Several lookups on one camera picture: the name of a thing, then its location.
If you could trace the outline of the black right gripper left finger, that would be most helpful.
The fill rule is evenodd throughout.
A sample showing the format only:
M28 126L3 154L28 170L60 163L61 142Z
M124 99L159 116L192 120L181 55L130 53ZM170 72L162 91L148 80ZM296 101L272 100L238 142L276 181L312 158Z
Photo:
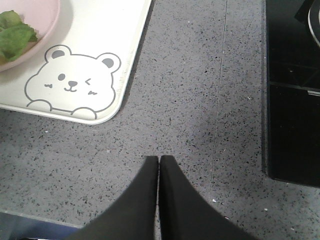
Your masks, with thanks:
M67 240L153 240L158 193L159 159L145 158L128 188L100 216Z

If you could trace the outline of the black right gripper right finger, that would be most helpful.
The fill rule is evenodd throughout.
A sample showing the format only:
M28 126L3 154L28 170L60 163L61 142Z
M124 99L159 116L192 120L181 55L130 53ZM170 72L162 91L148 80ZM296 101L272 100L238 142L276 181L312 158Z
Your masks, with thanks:
M175 158L160 159L159 219L164 240L252 240L220 215L192 187Z

